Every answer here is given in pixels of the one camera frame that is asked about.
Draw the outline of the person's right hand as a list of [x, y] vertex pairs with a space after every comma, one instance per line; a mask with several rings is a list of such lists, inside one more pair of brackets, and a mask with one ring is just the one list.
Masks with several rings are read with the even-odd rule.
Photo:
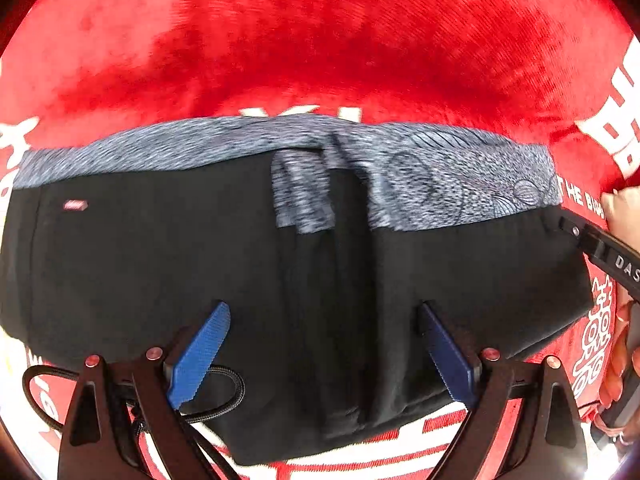
[[[632, 186], [621, 191], [603, 193], [601, 203], [608, 222], [608, 227], [613, 235], [620, 238], [634, 250], [639, 250], [639, 188]], [[636, 373], [639, 373], [639, 349], [628, 356], [627, 335], [629, 325], [629, 309], [632, 298], [622, 286], [617, 286], [618, 306], [616, 311], [616, 325], [613, 336], [613, 347], [608, 366], [599, 390], [599, 399], [602, 408], [610, 408], [614, 401], [620, 400], [623, 395], [623, 374], [631, 364]], [[631, 445], [639, 439], [639, 411], [626, 426], [608, 428], [598, 415], [593, 421], [609, 437], [622, 438], [618, 444], [622, 448], [625, 444]]]

